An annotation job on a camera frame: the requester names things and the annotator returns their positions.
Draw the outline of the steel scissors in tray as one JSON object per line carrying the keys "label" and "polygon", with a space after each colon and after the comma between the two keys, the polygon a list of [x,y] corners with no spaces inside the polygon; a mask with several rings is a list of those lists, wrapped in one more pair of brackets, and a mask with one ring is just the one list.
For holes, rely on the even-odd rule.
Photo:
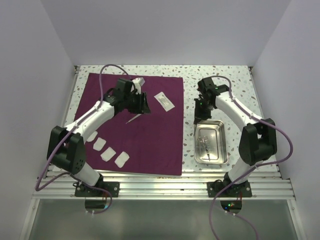
{"label": "steel scissors in tray", "polygon": [[205,152],[206,152],[208,160],[211,161],[210,152],[209,152],[209,149],[208,149],[208,146],[207,146],[207,143],[206,143],[207,140],[208,140],[207,136],[199,136],[198,137],[198,141],[203,143],[203,146],[204,146],[204,149],[205,149]]}

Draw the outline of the stainless steel tray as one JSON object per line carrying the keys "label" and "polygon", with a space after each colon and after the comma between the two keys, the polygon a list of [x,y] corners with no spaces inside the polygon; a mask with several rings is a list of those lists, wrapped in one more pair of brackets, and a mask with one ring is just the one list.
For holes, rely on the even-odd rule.
{"label": "stainless steel tray", "polygon": [[[207,136],[210,159],[198,137]],[[194,157],[200,164],[224,165],[228,162],[224,123],[220,120],[202,120],[194,128]]]}

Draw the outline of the white sachet packet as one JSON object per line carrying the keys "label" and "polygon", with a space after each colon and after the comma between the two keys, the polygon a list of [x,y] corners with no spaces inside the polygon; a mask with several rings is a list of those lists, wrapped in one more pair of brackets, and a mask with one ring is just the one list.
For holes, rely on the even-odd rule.
{"label": "white sachet packet", "polygon": [[154,98],[159,102],[162,108],[168,112],[172,110],[175,105],[169,100],[169,98],[164,94],[164,92],[159,92],[154,96]]}

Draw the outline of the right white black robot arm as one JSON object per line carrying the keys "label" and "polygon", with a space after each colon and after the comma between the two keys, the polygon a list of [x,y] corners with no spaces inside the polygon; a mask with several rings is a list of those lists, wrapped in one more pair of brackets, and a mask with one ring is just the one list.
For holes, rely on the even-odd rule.
{"label": "right white black robot arm", "polygon": [[248,176],[245,175],[247,171],[277,153],[277,136],[274,129],[275,122],[272,119],[263,119],[249,110],[233,96],[231,81],[222,76],[229,85],[217,85],[213,81],[217,77],[217,75],[205,77],[197,83],[199,95],[194,99],[193,123],[202,123],[211,118],[213,110],[220,110],[241,130],[238,145],[239,159],[218,184],[220,190],[223,189],[227,196],[232,197],[241,190],[241,184],[247,181]]}

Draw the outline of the white gauze pad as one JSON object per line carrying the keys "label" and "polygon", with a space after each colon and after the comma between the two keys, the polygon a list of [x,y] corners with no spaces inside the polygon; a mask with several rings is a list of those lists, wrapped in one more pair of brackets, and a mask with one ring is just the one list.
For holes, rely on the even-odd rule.
{"label": "white gauze pad", "polygon": [[116,154],[115,150],[112,147],[108,147],[101,155],[101,159],[105,162],[108,162],[113,158],[113,156]]}
{"label": "white gauze pad", "polygon": [[114,161],[114,163],[117,165],[118,168],[122,168],[125,163],[129,160],[130,156],[123,151]]}
{"label": "white gauze pad", "polygon": [[86,140],[86,142],[92,142],[96,136],[98,135],[98,132],[97,131],[94,131]]}
{"label": "white gauze pad", "polygon": [[107,141],[105,139],[98,137],[95,143],[93,144],[93,149],[98,152],[101,151],[105,146],[106,142]]}

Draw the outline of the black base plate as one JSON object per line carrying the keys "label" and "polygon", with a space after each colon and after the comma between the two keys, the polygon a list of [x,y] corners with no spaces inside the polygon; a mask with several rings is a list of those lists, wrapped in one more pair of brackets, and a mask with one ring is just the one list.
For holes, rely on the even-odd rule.
{"label": "black base plate", "polygon": [[[207,194],[209,198],[214,198],[220,190],[225,187],[225,183],[221,180],[210,181],[206,183]],[[253,196],[251,185],[248,181],[240,184],[234,184],[224,190],[218,197],[221,198],[251,198]]]}
{"label": "black base plate", "polygon": [[120,183],[116,181],[100,182],[97,186],[86,186],[83,183],[74,182],[75,197],[81,198],[98,198],[112,196],[117,198],[120,191]]}

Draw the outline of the aluminium rail frame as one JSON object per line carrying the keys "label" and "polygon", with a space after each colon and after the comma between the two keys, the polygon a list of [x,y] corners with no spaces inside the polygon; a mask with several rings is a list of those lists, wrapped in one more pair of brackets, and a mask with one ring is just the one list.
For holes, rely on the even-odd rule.
{"label": "aluminium rail frame", "polygon": [[[184,99],[183,121],[183,165],[181,176],[144,175],[138,173],[124,173],[103,171],[108,181],[120,183],[119,200],[141,200],[162,203],[169,201],[197,203],[207,201],[206,183],[221,179],[236,162],[237,141],[240,132],[223,113],[217,117],[223,121],[227,136],[228,163],[218,166],[200,166],[196,163],[192,140],[193,105],[191,99],[196,95],[196,83],[205,76],[219,74],[227,76],[233,82],[233,93],[255,113],[260,114],[261,107],[253,84],[252,69],[245,65],[126,65],[125,69],[134,75],[177,77],[183,79]],[[298,223],[298,211],[293,186],[290,180],[285,180],[277,165],[265,166],[254,171],[250,176],[252,187],[251,198],[243,199],[244,207],[266,200],[270,203],[284,203],[285,219],[280,223],[272,221],[266,223],[266,214],[259,214],[263,220],[258,228],[259,237],[267,240],[301,240],[304,233]]]}

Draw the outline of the steel tweezers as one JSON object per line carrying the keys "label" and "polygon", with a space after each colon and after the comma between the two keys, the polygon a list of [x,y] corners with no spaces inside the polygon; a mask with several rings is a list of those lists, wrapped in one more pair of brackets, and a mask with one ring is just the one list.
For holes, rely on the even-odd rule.
{"label": "steel tweezers", "polygon": [[125,124],[131,123],[132,121],[134,121],[135,119],[137,119],[138,117],[140,117],[142,114],[137,114],[134,117],[132,117],[130,120],[128,120]]}

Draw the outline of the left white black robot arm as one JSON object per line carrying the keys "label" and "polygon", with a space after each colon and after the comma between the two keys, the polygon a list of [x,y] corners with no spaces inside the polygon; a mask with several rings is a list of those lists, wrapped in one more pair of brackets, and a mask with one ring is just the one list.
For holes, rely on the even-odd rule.
{"label": "left white black robot arm", "polygon": [[86,185],[92,196],[103,193],[103,177],[86,160],[85,143],[105,122],[127,110],[133,114],[149,114],[147,94],[142,91],[142,77],[127,80],[119,78],[116,85],[103,92],[98,101],[86,113],[65,127],[51,130],[47,161],[65,170]]}

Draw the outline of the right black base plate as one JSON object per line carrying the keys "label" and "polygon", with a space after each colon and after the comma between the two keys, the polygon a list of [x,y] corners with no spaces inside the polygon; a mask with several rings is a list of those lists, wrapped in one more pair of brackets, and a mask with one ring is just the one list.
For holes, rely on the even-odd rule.
{"label": "right black base plate", "polygon": [[[225,187],[225,183],[221,180],[210,181],[206,183],[207,194],[209,198],[214,198],[220,190]],[[240,184],[234,184],[224,190],[218,197],[221,198],[251,198],[253,196],[251,185],[248,181]]]}

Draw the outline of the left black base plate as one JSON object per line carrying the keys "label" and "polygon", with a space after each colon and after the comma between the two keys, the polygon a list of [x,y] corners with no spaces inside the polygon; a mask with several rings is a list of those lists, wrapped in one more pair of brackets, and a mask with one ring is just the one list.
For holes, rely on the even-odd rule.
{"label": "left black base plate", "polygon": [[120,183],[116,181],[100,182],[97,186],[86,186],[83,183],[74,182],[75,197],[81,198],[98,198],[112,196],[117,198],[120,191]]}

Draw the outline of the purple cloth mat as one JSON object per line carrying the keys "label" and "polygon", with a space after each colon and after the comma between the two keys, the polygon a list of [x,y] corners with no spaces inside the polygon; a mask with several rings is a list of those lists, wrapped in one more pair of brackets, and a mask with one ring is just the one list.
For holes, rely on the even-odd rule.
{"label": "purple cloth mat", "polygon": [[[124,110],[105,122],[97,137],[106,140],[101,151],[93,149],[94,141],[85,143],[87,163],[96,170],[179,176],[183,166],[184,85],[181,77],[144,76],[142,91],[146,93],[151,113],[126,124],[134,114]],[[165,111],[154,98],[160,92],[174,108]],[[116,154],[105,162],[101,154],[108,148]],[[126,152],[129,160],[122,168],[116,158]]]}

